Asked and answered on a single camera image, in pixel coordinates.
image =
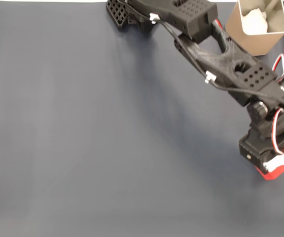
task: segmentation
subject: dark fabric surface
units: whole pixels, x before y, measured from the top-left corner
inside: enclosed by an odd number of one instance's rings
[[[0,2],[0,237],[284,237],[284,174],[240,156],[248,128],[162,27]]]

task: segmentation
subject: black robotic arm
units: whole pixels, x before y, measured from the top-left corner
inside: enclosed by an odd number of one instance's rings
[[[228,91],[251,118],[248,134],[239,141],[243,157],[264,174],[269,162],[284,150],[284,77],[242,50],[223,30],[215,3],[207,0],[108,0],[107,11],[119,30],[136,24],[149,33],[162,24],[175,38],[177,50],[217,89]],[[180,30],[177,36],[168,24]],[[214,37],[221,55],[207,52],[199,43]],[[272,124],[277,111],[276,142]]]

